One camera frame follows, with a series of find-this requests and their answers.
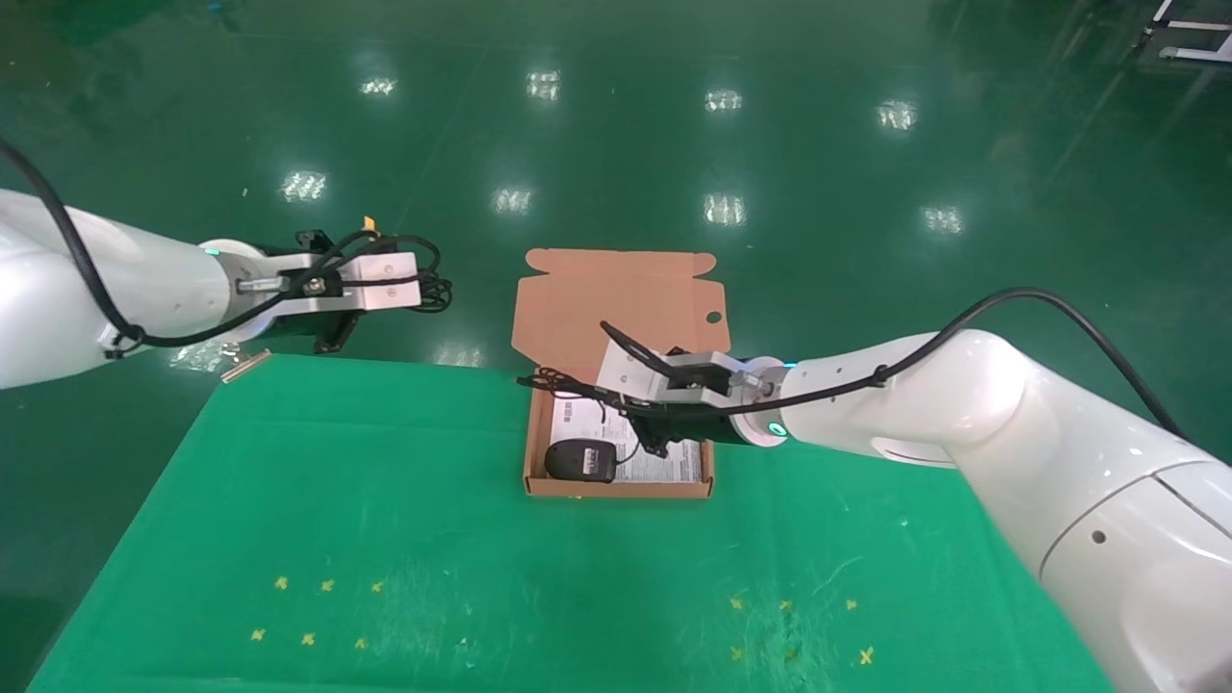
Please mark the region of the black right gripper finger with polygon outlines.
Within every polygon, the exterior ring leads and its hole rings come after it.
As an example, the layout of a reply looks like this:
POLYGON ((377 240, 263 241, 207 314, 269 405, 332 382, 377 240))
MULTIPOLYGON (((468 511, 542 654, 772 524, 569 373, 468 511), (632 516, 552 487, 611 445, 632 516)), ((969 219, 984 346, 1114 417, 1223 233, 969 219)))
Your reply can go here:
POLYGON ((612 411, 626 420, 655 420, 667 417, 665 404, 633 398, 606 388, 591 388, 589 398, 598 402, 604 412, 612 411))
POLYGON ((670 420, 630 420, 630 428, 639 448, 658 459, 665 459, 669 445, 678 441, 670 420))

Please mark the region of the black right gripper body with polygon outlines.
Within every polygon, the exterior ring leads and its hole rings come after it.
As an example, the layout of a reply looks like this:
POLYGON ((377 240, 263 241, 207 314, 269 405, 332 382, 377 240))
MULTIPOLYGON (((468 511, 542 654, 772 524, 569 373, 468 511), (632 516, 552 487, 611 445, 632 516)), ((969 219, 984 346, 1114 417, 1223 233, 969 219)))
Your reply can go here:
POLYGON ((654 416, 654 434, 667 443, 713 441, 772 448, 772 444, 748 440, 736 428, 734 416, 717 414, 713 408, 664 408, 654 416))

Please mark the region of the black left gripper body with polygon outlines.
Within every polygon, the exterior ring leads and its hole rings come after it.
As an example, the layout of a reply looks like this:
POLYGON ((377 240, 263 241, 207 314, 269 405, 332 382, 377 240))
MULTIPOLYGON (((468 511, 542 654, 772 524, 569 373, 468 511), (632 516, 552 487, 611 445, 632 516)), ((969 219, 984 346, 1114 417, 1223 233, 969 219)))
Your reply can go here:
POLYGON ((274 307, 277 314, 264 314, 269 327, 262 329, 260 337, 310 335, 314 338, 313 351, 339 351, 360 321, 357 298, 345 295, 345 282, 355 279, 347 263, 356 254, 347 250, 363 248, 363 233, 356 231, 342 240, 333 242, 320 229, 301 231, 294 234, 294 248, 260 245, 269 258, 291 256, 307 263, 304 269, 280 271, 280 275, 290 277, 294 293, 274 307))

